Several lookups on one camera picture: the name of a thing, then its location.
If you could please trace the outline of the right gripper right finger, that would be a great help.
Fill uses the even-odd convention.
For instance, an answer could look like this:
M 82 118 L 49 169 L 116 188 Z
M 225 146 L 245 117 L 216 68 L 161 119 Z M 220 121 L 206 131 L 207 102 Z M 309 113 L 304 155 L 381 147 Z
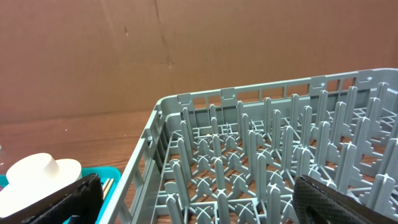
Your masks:
M 300 224 L 396 223 L 308 175 L 296 178 L 293 207 Z

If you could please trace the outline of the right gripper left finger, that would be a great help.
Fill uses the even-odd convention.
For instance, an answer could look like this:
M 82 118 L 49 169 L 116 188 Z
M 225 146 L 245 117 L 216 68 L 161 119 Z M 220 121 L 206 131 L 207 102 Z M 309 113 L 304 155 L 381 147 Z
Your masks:
M 92 173 L 12 215 L 1 224 L 95 224 L 103 206 L 101 178 Z

